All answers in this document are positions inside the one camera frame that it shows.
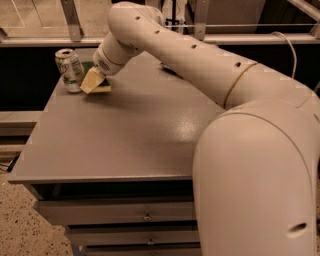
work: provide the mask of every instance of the drawer handle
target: drawer handle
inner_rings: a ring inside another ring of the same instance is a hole
[[[155,245],[155,241],[152,240],[152,237],[150,237],[149,241],[147,242],[147,245]]]
[[[146,216],[143,216],[142,220],[145,222],[152,221],[152,217],[150,216],[150,213],[148,211],[146,211]]]

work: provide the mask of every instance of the drawer front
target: drawer front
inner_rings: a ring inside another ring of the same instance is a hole
[[[160,250],[120,250],[113,251],[105,248],[84,248],[86,256],[201,256],[201,249],[180,248],[180,249],[160,249]]]
[[[101,245],[149,245],[154,246],[158,244],[169,243],[198,243],[198,230],[181,227],[170,227],[172,230],[139,230],[134,228],[125,231],[114,233],[106,230],[76,230],[69,231],[65,235],[75,245],[82,246],[101,246]]]
[[[193,202],[116,204],[108,200],[38,201],[34,209],[52,225],[195,220]]]

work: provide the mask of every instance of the metal frame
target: metal frame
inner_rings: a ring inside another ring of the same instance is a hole
[[[309,15],[318,23],[310,31],[310,34],[289,34],[286,35],[294,44],[320,44],[320,11],[305,2],[304,0],[287,0],[301,11]],[[74,0],[60,0],[68,24],[70,38],[10,38],[0,28],[1,47],[97,47],[104,37],[84,38],[83,31],[78,19]],[[284,40],[274,35],[256,34],[205,34],[206,20],[208,17],[209,0],[197,0],[194,2],[194,9],[200,15],[195,17],[193,29],[194,37],[206,43],[223,44],[286,44]]]
[[[80,26],[78,13],[73,0],[60,0],[65,18],[68,23],[68,29],[71,41],[79,42],[83,36]]]
[[[208,8],[209,0],[196,1],[195,10],[198,15],[195,15],[194,20],[194,37],[198,40],[203,40],[206,35]]]
[[[299,10],[307,14],[310,18],[317,21],[312,28],[310,34],[316,39],[320,39],[320,10],[304,0],[287,0],[289,3],[297,7]]]

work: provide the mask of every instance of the table top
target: table top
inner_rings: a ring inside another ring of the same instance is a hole
[[[132,59],[110,93],[71,94],[60,80],[9,182],[192,179],[196,143],[223,110],[159,64]]]

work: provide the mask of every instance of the aluminum can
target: aluminum can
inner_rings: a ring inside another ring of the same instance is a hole
[[[61,49],[55,55],[56,64],[68,92],[80,92],[84,72],[78,55],[72,49]]]

